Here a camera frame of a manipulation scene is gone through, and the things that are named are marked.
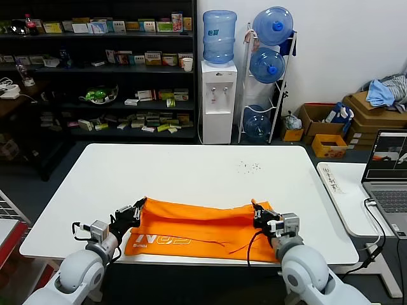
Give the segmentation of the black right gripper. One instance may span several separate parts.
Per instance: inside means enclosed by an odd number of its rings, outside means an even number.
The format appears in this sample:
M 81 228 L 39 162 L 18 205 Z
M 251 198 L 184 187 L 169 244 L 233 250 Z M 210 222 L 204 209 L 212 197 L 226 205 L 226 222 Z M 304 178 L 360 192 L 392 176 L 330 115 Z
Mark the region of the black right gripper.
M 252 207 L 254 209 L 253 225 L 259 229 L 266 236 L 275 236 L 275 229 L 272 229 L 272 222 L 281 220 L 281 215 L 274 210 L 267 210 L 262 206 L 252 201 Z

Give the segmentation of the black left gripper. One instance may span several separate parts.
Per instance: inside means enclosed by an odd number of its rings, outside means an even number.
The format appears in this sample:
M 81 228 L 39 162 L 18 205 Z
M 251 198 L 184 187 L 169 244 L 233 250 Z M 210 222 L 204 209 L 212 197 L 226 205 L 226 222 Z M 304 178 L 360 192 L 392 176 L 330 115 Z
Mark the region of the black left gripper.
M 111 215 L 109 232 L 116 237 L 123 237 L 131 227 L 140 226 L 142 209 L 145 202 L 146 197 L 143 197 L 133 205 L 127 205 L 117 209 L 114 215 Z

